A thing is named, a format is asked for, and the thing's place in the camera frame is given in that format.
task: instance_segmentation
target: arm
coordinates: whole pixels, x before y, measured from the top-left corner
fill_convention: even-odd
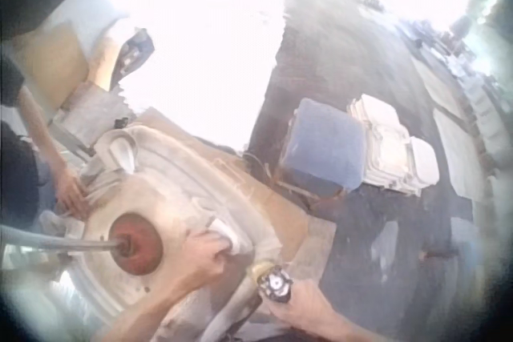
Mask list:
[[[18,107],[30,137],[50,166],[59,202],[63,203],[74,216],[83,218],[87,211],[86,200],[83,198],[83,186],[55,148],[48,128],[42,119],[40,108],[26,86],[22,86],[19,91]]]
[[[102,342],[150,340],[174,305],[221,276],[225,262],[221,252],[229,246],[229,242],[215,232],[188,236],[176,256],[171,275],[123,312]]]
[[[357,326],[337,314],[311,280],[294,282],[288,304],[277,304],[264,298],[271,313],[279,320],[332,342],[367,342],[386,340]]]

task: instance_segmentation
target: metal rod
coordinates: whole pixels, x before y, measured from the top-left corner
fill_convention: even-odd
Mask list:
[[[121,239],[96,241],[41,235],[4,225],[0,225],[0,240],[2,243],[53,251],[110,251],[122,243]]]

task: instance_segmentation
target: gray floor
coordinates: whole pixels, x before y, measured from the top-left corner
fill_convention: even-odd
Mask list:
[[[450,218],[471,220],[471,202],[458,197],[450,185],[433,120],[435,105],[410,59],[414,49],[398,32],[369,15],[362,17],[350,0],[286,0],[286,13],[277,67],[249,150],[273,168],[288,121],[301,99],[345,110],[362,93],[394,106],[410,134],[433,146],[440,181],[424,190],[421,198],[362,185],[342,201],[323,204],[315,214],[337,223],[321,281],[333,306],[375,332],[403,340],[422,339],[427,335],[426,320],[443,293],[446,264],[421,264],[418,253],[423,248],[445,247],[450,242]],[[384,280],[370,248],[389,221],[398,223],[398,241]]]

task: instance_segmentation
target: black sleeve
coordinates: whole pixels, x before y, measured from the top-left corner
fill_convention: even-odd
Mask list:
[[[0,87],[3,106],[18,105],[18,94],[23,86],[23,75],[14,63],[2,54],[2,71],[0,72]]]

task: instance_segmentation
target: hand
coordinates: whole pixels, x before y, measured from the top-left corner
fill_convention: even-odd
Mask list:
[[[305,332],[320,336],[318,331],[337,316],[331,304],[312,280],[295,281],[287,304],[272,302],[262,296],[271,313],[279,320]]]
[[[219,278],[226,263],[223,251],[230,243],[214,231],[188,235],[173,263],[174,279],[193,292]]]
[[[85,220],[88,213],[87,201],[84,198],[85,188],[77,175],[69,167],[64,167],[55,173],[55,186],[58,202],[76,219]]]

